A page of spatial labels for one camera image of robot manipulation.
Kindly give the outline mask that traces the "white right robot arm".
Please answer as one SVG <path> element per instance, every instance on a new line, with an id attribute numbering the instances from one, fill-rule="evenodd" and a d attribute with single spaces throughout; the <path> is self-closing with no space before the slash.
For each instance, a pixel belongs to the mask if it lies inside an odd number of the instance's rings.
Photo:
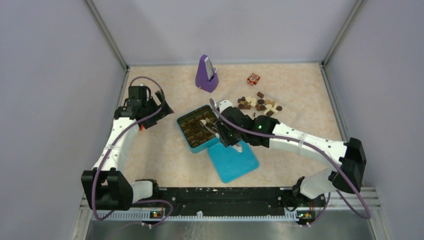
<path id="1" fill-rule="evenodd" d="M 301 177 L 293 186 L 293 200 L 307 206 L 316 197 L 334 191 L 359 195 L 367 163 L 362 142 L 329 140 L 314 136 L 267 115 L 243 114 L 229 100 L 209 100 L 218 116 L 215 126 L 225 147 L 244 142 L 254 147 L 283 150 L 314 160 L 326 169 Z"/>

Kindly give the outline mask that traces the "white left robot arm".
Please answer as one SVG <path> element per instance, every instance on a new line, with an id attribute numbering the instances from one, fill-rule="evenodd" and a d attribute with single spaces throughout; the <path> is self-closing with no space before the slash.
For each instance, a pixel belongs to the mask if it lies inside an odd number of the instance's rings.
<path id="1" fill-rule="evenodd" d="M 107 143 L 91 170 L 83 171 L 81 183 L 92 210 L 126 211 L 137 201 L 154 207 L 160 193 L 153 180 L 130 183 L 124 168 L 131 145 L 140 129 L 148 129 L 173 113 L 164 92 L 152 92 L 145 85 L 130 86 L 128 97 L 113 115 L 112 129 Z"/>

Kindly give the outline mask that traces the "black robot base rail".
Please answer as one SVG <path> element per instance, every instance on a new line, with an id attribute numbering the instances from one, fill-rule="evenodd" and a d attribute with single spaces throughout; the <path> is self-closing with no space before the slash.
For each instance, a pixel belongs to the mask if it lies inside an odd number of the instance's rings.
<path id="1" fill-rule="evenodd" d="M 168 221 L 312 222 L 325 195 L 309 199 L 290 187 L 158 187 L 153 196 L 133 204 L 152 209 L 149 219 Z"/>

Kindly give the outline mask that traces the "teal chocolate box with tray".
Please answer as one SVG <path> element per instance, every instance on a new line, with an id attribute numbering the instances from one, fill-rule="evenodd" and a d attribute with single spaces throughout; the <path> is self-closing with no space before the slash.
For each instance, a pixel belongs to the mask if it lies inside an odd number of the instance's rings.
<path id="1" fill-rule="evenodd" d="M 203 105 L 177 118 L 176 123 L 191 153 L 197 154 L 219 143 L 218 137 L 208 131 L 201 120 L 215 122 L 217 116 L 210 105 Z"/>

